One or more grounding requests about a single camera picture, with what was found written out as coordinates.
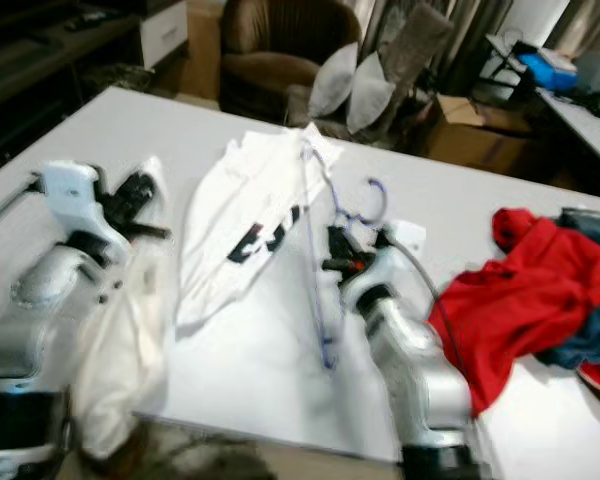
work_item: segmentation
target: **blue clothing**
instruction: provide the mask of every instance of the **blue clothing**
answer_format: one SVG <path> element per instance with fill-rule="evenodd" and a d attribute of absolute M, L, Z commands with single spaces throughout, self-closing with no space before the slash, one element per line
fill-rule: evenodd
<path fill-rule="evenodd" d="M 556 224 L 577 230 L 600 245 L 600 212 L 565 208 Z M 568 369 L 577 368 L 583 361 L 600 363 L 600 307 L 573 337 L 558 347 L 536 354 L 536 358 L 544 364 Z"/>
<path fill-rule="evenodd" d="M 518 60 L 529 67 L 536 83 L 547 90 L 571 90 L 578 82 L 578 75 L 576 73 L 552 67 L 540 54 L 527 53 L 519 55 Z"/>

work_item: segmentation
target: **white plastic bag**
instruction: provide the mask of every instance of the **white plastic bag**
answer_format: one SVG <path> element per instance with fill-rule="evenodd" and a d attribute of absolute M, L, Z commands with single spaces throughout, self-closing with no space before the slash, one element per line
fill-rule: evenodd
<path fill-rule="evenodd" d="M 158 192 L 138 221 L 169 228 L 162 165 L 154 157 L 140 169 L 154 178 Z M 133 407 L 165 379 L 167 248 L 168 241 L 135 240 L 127 264 L 108 272 L 107 303 L 81 327 L 74 413 L 82 447 L 96 459 L 106 459 L 127 440 L 137 423 Z"/>

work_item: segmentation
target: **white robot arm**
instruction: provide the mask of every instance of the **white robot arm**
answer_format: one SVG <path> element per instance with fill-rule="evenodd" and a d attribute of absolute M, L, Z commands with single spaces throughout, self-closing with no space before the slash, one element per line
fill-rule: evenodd
<path fill-rule="evenodd" d="M 409 266 L 409 256 L 420 256 L 424 240 L 422 227 L 395 222 L 378 232 L 371 253 L 344 229 L 329 227 L 332 258 L 322 268 L 342 274 L 345 307 L 365 321 L 402 444 L 404 478 L 477 480 L 478 464 L 466 438 L 471 411 L 467 382 L 445 358 L 437 332 L 404 314 L 392 286 L 395 270 Z"/>
<path fill-rule="evenodd" d="M 148 174 L 133 173 L 113 195 L 103 181 L 94 167 L 52 162 L 32 184 L 66 240 L 14 281 L 0 318 L 0 480 L 48 478 L 60 464 L 71 436 L 80 325 L 97 321 L 103 292 L 116 282 L 108 272 L 126 262 L 129 241 L 169 233 L 134 221 L 155 193 Z"/>

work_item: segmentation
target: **wicker chair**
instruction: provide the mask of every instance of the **wicker chair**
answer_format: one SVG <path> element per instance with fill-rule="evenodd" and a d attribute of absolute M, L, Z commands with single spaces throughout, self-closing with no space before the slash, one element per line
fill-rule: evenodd
<path fill-rule="evenodd" d="M 452 24 L 431 6 L 420 3 L 409 15 L 398 35 L 378 51 L 385 78 L 396 89 L 380 118 L 367 128 L 350 134 L 342 118 L 343 109 L 327 118 L 309 118 L 311 87 L 292 85 L 287 90 L 286 124 L 304 127 L 313 121 L 323 135 L 371 144 L 389 131 L 398 109 L 409 95 L 414 82 L 428 61 L 445 44 Z"/>

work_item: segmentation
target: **white table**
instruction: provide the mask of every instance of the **white table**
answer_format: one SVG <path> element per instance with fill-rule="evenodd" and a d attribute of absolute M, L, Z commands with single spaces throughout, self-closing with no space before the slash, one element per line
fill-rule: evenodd
<path fill-rule="evenodd" d="M 558 117 L 600 157 L 600 118 L 584 107 L 556 99 L 547 90 L 537 91 Z"/>
<path fill-rule="evenodd" d="M 183 216 L 196 181 L 231 138 L 245 130 L 274 132 L 257 121 L 111 89 L 0 171 L 0 198 L 31 170 L 69 158 L 106 168 L 112 184 L 151 155 L 165 164 L 174 214 Z M 389 191 L 388 217 L 427 228 L 424 264 L 442 285 L 495 253 L 491 214 L 525 206 L 557 214 L 566 205 L 600 209 L 600 198 L 342 143 L 335 184 L 345 205 L 364 196 L 367 175 Z M 312 207 L 319 252 L 331 218 L 329 195 Z M 175 238 L 180 235 L 175 229 Z M 21 204 L 0 224 L 0 311 L 10 279 L 34 255 L 61 239 L 43 199 Z M 382 460 L 396 458 L 382 382 L 373 368 L 362 321 L 349 317 L 340 363 L 333 374 L 320 364 L 308 295 L 306 217 L 247 297 L 193 336 L 171 340 L 170 378 L 162 398 L 138 407 L 145 415 L 334 449 Z M 172 247 L 174 253 L 177 244 Z M 173 268 L 176 267 L 174 255 Z M 174 289 L 176 272 L 174 270 Z M 333 282 L 321 293 L 336 317 Z M 398 285 L 424 315 L 428 293 L 412 275 Z M 528 357 L 517 363 L 500 398 L 482 416 L 485 457 L 497 478 L 600 479 L 600 404 L 570 372 Z"/>

